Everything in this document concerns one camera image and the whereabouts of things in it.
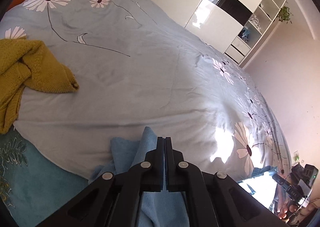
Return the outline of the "right hand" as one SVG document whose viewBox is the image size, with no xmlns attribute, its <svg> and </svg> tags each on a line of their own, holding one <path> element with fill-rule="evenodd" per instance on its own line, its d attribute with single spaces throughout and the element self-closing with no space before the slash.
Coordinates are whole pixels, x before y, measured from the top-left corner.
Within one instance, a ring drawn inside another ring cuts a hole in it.
<svg viewBox="0 0 320 227">
<path fill-rule="evenodd" d="M 287 202 L 281 207 L 277 217 L 281 220 L 287 219 L 288 214 L 295 213 L 297 210 L 298 207 L 295 204 L 289 204 L 289 202 Z"/>
</svg>

